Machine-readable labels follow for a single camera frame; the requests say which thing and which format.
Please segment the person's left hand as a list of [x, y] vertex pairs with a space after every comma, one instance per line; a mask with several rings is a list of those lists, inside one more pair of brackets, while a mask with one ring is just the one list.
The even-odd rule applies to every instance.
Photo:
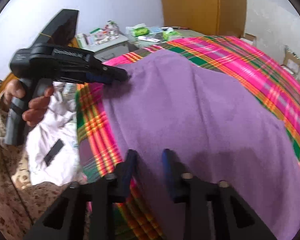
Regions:
[[[29, 109], [23, 113], [23, 120], [26, 121], [28, 126], [35, 127], [43, 120], [54, 91], [54, 87], [49, 86], [42, 96], [34, 98], [29, 102]], [[25, 90], [21, 82], [17, 79], [11, 80], [4, 90], [2, 109], [8, 112], [12, 99], [21, 99], [24, 96]]]

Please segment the patterned left sleeve forearm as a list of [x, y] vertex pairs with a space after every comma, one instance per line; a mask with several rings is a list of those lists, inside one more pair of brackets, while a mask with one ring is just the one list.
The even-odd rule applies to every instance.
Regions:
[[6, 239], [23, 239], [34, 222], [47, 210], [68, 184], [57, 186], [44, 182], [16, 189], [11, 176], [17, 171], [25, 153], [23, 146], [4, 143], [7, 111], [0, 96], [0, 232]]

